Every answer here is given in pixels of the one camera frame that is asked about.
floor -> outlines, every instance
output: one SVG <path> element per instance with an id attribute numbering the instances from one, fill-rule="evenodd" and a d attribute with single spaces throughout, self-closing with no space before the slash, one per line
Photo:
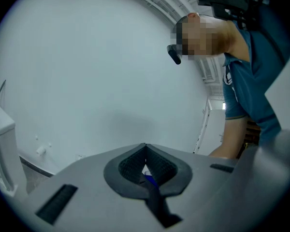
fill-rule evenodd
<path id="1" fill-rule="evenodd" d="M 27 178 L 27 193 L 30 194 L 36 189 L 43 181 L 47 180 L 48 177 L 32 170 L 30 167 L 23 165 L 23 169 Z"/>

teal polo shirt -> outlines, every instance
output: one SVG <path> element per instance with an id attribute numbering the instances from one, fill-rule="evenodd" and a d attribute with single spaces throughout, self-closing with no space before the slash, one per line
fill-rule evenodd
<path id="1" fill-rule="evenodd" d="M 280 20 L 266 5 L 259 8 L 259 20 L 287 62 L 290 57 L 290 36 Z M 284 65 L 261 32 L 240 30 L 236 23 L 235 25 L 247 43 L 250 62 L 225 54 L 223 93 L 226 120 L 250 116 L 261 128 L 259 145 L 262 145 L 281 130 L 264 94 Z"/>

short sleeve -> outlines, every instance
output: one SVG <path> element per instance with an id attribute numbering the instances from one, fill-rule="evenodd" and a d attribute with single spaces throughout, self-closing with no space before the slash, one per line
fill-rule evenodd
<path id="1" fill-rule="evenodd" d="M 241 104 L 237 102 L 235 92 L 231 85 L 223 82 L 223 95 L 226 103 L 226 120 L 237 119 L 247 116 Z"/>

person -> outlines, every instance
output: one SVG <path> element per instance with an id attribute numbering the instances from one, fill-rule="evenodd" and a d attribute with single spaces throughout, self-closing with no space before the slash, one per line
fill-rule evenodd
<path id="1" fill-rule="evenodd" d="M 258 20 L 274 39 L 287 61 L 290 37 L 269 6 L 261 5 Z M 176 48 L 182 55 L 208 57 L 225 55 L 223 94 L 226 122 L 221 146 L 210 156 L 236 158 L 243 144 L 247 117 L 261 128 L 259 145 L 273 139 L 281 130 L 265 97 L 285 62 L 266 35 L 258 30 L 243 30 L 233 21 L 190 13 L 175 25 Z"/>

gray machine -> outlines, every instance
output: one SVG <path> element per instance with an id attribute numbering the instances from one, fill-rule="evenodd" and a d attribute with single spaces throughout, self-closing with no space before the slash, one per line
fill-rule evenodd
<path id="1" fill-rule="evenodd" d="M 143 177 L 145 164 L 159 189 Z M 54 231 L 247 231 L 289 187 L 290 131 L 282 131 L 239 160 L 149 144 L 114 149 L 73 163 L 22 206 Z"/>

